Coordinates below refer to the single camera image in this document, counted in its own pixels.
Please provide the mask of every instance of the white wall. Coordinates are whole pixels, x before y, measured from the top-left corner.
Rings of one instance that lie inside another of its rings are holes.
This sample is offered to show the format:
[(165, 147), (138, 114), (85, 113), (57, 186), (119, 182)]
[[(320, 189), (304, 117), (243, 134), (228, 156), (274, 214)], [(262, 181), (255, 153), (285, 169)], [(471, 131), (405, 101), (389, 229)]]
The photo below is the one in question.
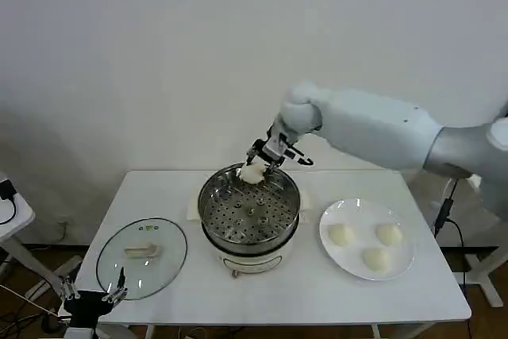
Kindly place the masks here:
[[(508, 99), (506, 4), (0, 0), (0, 168), (41, 240), (68, 215), (87, 242), (127, 170), (242, 160), (300, 79), (489, 121)], [(302, 146), (320, 168), (344, 163), (317, 138)]]

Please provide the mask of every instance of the electrical outlet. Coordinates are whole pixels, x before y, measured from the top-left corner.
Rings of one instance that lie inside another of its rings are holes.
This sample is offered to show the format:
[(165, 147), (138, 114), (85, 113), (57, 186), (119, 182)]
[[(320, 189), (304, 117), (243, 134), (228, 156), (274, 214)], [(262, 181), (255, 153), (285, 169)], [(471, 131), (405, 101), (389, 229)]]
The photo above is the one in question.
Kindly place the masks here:
[(60, 216), (56, 219), (56, 224), (60, 226), (68, 226), (72, 224), (72, 220), (68, 216)]

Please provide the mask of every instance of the black cable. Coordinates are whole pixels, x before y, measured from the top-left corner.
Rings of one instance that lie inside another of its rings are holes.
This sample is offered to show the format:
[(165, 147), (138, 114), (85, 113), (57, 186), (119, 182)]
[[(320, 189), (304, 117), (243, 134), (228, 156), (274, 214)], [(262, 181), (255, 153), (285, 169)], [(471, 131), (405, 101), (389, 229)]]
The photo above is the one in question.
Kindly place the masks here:
[[(460, 227), (459, 225), (454, 222), (451, 218), (446, 218), (446, 220), (444, 220), (444, 222), (449, 222), (451, 224), (453, 224), (456, 229), (457, 229), (457, 232), (459, 233), (459, 237), (460, 237), (460, 246), (462, 247), (462, 249), (464, 250), (464, 237), (462, 236), (462, 230), (460, 230)], [(464, 294), (464, 297), (466, 298), (466, 302), (469, 304), (469, 301), (468, 301), (468, 293), (467, 293), (467, 290), (466, 290), (466, 267), (468, 266), (468, 263), (466, 261), (466, 257), (465, 256), (462, 256), (462, 293)], [(473, 336), (471, 335), (471, 324), (470, 324), (470, 321), (471, 319), (469, 318), (466, 323), (468, 324), (468, 336), (469, 336), (469, 339), (472, 339)]]
[[(39, 273), (35, 272), (34, 270), (32, 270), (30, 268), (27, 268), (23, 264), (19, 264), (18, 262), (11, 262), (11, 261), (8, 261), (8, 260), (0, 261), (0, 264), (10, 264), (10, 265), (18, 266), (20, 268), (28, 270), (29, 272), (33, 273), (37, 277), (42, 278), (43, 281), (45, 283), (47, 283), (49, 285), (49, 288), (52, 290), (51, 283), (45, 277), (43, 277)], [(36, 290), (34, 290), (33, 293), (28, 296), (27, 299), (31, 299), (45, 285), (45, 283), (42, 283)], [(23, 329), (25, 329), (26, 327), (28, 327), (29, 325), (34, 323), (37, 319), (39, 319), (41, 316), (44, 316), (46, 314), (46, 313), (41, 313), (37, 317), (33, 317), (33, 320), (30, 320), (27, 324), (25, 324), (23, 326), (20, 326), (19, 322), (20, 322), (20, 320), (22, 320), (22, 319), (20, 319), (20, 314), (21, 314), (22, 310), (25, 308), (25, 306), (27, 304), (28, 304), (28, 302), (23, 301), (23, 303), (21, 304), (21, 306), (17, 309), (17, 311), (15, 313), (10, 312), (10, 313), (4, 314), (4, 315), (2, 315), (0, 317), (0, 319), (1, 319), (1, 318), (4, 318), (4, 317), (12, 314), (13, 315), (13, 319), (12, 319), (12, 321), (8, 321), (8, 323), (10, 323), (11, 325), (14, 324), (14, 326), (10, 327), (5, 334), (0, 336), (0, 339), (6, 339), (7, 337), (10, 337), (10, 336), (12, 336), (14, 334), (16, 334), (16, 338), (18, 338), (21, 335), (21, 332), (22, 332)], [(13, 333), (10, 333), (10, 331), (12, 329), (16, 329), (16, 331), (14, 331)]]
[(434, 237), (436, 237), (441, 228), (443, 228), (446, 219), (450, 215), (450, 210), (452, 210), (453, 207), (453, 194), (455, 193), (458, 183), (459, 180), (456, 179), (455, 184), (453, 184), (452, 192), (450, 192), (450, 195), (443, 201), (439, 209), (439, 214), (437, 214), (436, 221), (434, 222)]
[(16, 203), (14, 202), (14, 196), (17, 193), (16, 188), (14, 188), (12, 182), (8, 179), (5, 179), (3, 182), (0, 182), (0, 198), (2, 200), (10, 200), (13, 204), (13, 214), (7, 220), (0, 222), (0, 225), (5, 225), (8, 222), (12, 221), (12, 219), (16, 216), (17, 209)]
[(16, 203), (14, 202), (14, 196), (9, 197), (8, 200), (10, 202), (12, 202), (12, 204), (13, 204), (13, 214), (7, 220), (0, 222), (0, 225), (5, 225), (8, 222), (11, 222), (16, 217), (17, 209), (16, 209)]
[(239, 333), (240, 331), (244, 330), (245, 327), (239, 327), (237, 329), (234, 329), (234, 330), (229, 330), (228, 328), (228, 333), (225, 333), (225, 334), (222, 334), (220, 337), (218, 337), (217, 339), (225, 339), (226, 337), (229, 337), (229, 338), (234, 338), (234, 336)]

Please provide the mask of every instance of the white table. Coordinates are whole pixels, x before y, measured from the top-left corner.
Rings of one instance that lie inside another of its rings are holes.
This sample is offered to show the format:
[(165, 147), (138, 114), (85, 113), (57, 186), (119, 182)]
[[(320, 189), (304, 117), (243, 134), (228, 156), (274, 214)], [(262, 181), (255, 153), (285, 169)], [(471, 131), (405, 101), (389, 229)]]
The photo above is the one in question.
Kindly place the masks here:
[[(301, 224), (291, 257), (264, 274), (233, 279), (215, 258), (187, 204), (211, 171), (131, 171), (104, 217), (76, 280), (100, 291), (95, 265), (103, 245), (140, 218), (178, 223), (188, 240), (182, 271), (162, 291), (124, 301), (100, 322), (141, 325), (363, 325), (401, 323), (396, 337), (413, 337), (434, 322), (459, 321), (471, 310), (399, 173), (289, 171), (309, 194), (311, 223)], [(387, 282), (357, 279), (327, 257), (317, 219), (340, 198), (361, 197), (398, 211), (417, 247), (413, 266)]]

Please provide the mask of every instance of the white plate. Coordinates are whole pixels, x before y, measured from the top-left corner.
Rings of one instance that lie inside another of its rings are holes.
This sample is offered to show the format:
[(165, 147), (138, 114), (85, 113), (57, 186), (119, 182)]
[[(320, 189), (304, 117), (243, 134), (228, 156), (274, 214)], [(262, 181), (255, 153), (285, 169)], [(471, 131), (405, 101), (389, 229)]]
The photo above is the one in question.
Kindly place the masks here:
[[(350, 225), (355, 231), (355, 240), (349, 245), (339, 246), (329, 236), (329, 226)], [(385, 246), (375, 235), (380, 224), (397, 224), (404, 238), (398, 245)], [(414, 261), (414, 243), (405, 226), (396, 214), (379, 204), (362, 198), (339, 200), (321, 216), (319, 235), (326, 252), (344, 270), (363, 279), (385, 281), (400, 276)], [(362, 259), (366, 248), (384, 248), (390, 254), (390, 266), (384, 272), (372, 271)]]

